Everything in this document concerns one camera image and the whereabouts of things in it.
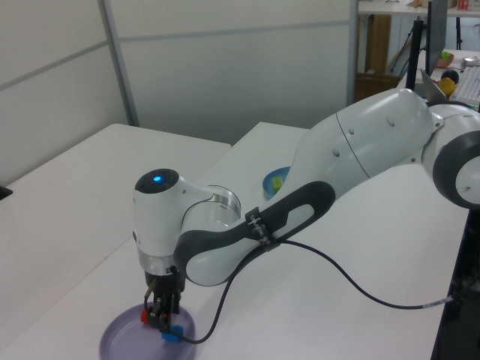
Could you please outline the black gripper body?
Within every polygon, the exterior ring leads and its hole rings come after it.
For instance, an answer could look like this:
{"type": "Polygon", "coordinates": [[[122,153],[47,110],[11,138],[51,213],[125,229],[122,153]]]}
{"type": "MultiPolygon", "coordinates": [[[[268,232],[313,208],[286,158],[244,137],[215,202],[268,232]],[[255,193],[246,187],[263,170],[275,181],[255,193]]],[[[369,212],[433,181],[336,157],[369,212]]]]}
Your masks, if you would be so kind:
{"type": "Polygon", "coordinates": [[[155,298],[169,295],[179,296],[185,289],[185,277],[180,272],[162,276],[146,272],[145,281],[148,287],[150,287],[153,281],[156,281],[156,284],[153,287],[155,298]]]}

